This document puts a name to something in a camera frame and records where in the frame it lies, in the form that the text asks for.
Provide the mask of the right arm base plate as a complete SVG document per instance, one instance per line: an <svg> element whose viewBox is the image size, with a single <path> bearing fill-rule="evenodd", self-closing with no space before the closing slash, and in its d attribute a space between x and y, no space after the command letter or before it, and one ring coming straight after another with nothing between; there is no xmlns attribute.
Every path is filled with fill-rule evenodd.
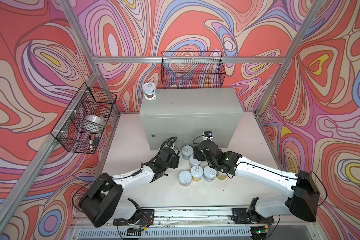
<svg viewBox="0 0 360 240"><path fill-rule="evenodd" d="M265 224L272 225L275 220L273 217L264 218L256 211L247 211L247 208L233 208L231 220L235 224Z"/></svg>

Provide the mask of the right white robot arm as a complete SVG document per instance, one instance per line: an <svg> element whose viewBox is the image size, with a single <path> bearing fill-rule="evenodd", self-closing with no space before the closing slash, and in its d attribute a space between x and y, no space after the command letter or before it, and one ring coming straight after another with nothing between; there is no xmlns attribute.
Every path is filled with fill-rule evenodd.
<svg viewBox="0 0 360 240"><path fill-rule="evenodd" d="M267 167L239 153L223 152L210 139L196 146L196 158L228 177L251 179L280 193L263 200L253 198L244 214L246 222L260 223L275 215L293 215L306 222L316 221L320 191L310 173L300 171L295 174Z"/></svg>

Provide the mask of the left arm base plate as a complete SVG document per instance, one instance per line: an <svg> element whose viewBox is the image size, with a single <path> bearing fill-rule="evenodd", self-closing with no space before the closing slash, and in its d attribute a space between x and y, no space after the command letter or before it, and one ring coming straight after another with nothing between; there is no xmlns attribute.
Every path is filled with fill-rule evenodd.
<svg viewBox="0 0 360 240"><path fill-rule="evenodd" d="M137 210L134 215L126 219L114 219L114 226L138 226L149 227L154 223L155 210L154 209L142 209Z"/></svg>

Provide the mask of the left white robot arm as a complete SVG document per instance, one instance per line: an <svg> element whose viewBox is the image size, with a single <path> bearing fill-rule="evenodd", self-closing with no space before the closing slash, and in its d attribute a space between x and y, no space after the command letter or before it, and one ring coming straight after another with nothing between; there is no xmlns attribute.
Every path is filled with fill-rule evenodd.
<svg viewBox="0 0 360 240"><path fill-rule="evenodd" d="M175 150L177 137L170 137L159 147L157 154L140 168L126 174L110 176L101 174L79 201L79 209L99 228L110 220L123 221L127 225L139 224L142 209L129 198L120 203L122 195L137 187L150 184L166 176L166 171L179 166L179 150Z"/></svg>

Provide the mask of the can pink label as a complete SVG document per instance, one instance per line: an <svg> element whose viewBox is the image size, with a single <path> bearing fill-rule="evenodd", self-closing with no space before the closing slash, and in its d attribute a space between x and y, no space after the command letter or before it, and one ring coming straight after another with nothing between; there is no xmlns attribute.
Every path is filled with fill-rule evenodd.
<svg viewBox="0 0 360 240"><path fill-rule="evenodd" d="M189 187L192 183L192 174L189 171L181 171L178 179L182 187Z"/></svg>

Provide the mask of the can red label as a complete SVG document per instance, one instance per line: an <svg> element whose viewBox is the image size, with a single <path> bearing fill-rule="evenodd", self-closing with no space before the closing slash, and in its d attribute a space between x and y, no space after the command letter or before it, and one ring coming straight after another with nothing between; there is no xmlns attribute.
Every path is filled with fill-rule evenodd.
<svg viewBox="0 0 360 240"><path fill-rule="evenodd" d="M157 98L157 85L155 83L146 83L142 86L144 98L153 101Z"/></svg>

